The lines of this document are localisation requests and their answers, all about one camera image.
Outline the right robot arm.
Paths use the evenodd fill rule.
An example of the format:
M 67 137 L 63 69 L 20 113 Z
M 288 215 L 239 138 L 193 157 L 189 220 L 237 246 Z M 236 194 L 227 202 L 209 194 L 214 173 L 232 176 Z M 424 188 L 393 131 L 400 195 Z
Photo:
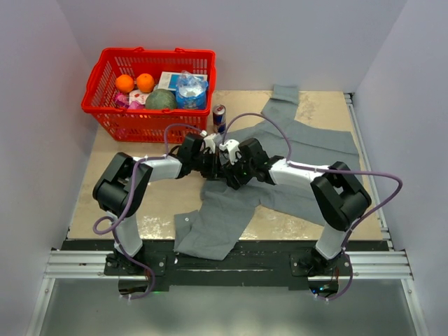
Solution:
M 264 151 L 255 138 L 230 139 L 218 145 L 227 185 L 238 190 L 251 179 L 273 186 L 312 192 L 325 220 L 322 234 L 310 252 L 297 261 L 308 276 L 327 275 L 337 266 L 351 224 L 361 218 L 372 200 L 362 183 L 343 162 L 330 166 L 300 165 Z

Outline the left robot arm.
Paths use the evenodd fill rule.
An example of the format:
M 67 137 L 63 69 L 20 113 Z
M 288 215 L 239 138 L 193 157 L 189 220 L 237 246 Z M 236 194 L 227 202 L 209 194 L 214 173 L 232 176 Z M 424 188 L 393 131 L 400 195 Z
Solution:
M 96 183 L 92 196 L 106 215 L 93 225 L 93 232 L 114 237 L 114 259 L 128 274 L 143 272 L 154 277 L 144 256 L 136 213 L 150 182 L 182 179 L 191 172 L 203 177 L 218 173 L 216 144 L 220 134 L 189 133 L 183 143 L 161 157 L 132 157 L 117 153 Z

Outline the grey button-up shirt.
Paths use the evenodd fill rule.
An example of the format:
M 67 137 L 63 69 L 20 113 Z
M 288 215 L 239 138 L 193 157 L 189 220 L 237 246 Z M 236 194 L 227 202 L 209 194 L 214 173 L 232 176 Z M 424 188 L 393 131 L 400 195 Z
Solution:
M 350 132 L 310 127 L 295 119 L 299 104 L 298 88 L 275 85 L 262 110 L 266 119 L 257 125 L 228 133 L 238 141 L 255 138 L 269 156 L 281 150 L 291 152 L 300 164 L 329 166 L 343 162 L 360 169 L 359 155 Z M 331 228 L 320 212 L 310 183 L 313 172 L 289 167 L 285 160 L 274 165 L 274 182 L 252 178 L 238 190 L 223 181 L 205 181 L 202 206 L 174 217 L 174 250 L 197 258 L 223 260 L 262 205 L 284 214 L 323 225 L 316 250 L 330 260 L 341 249 L 343 231 Z

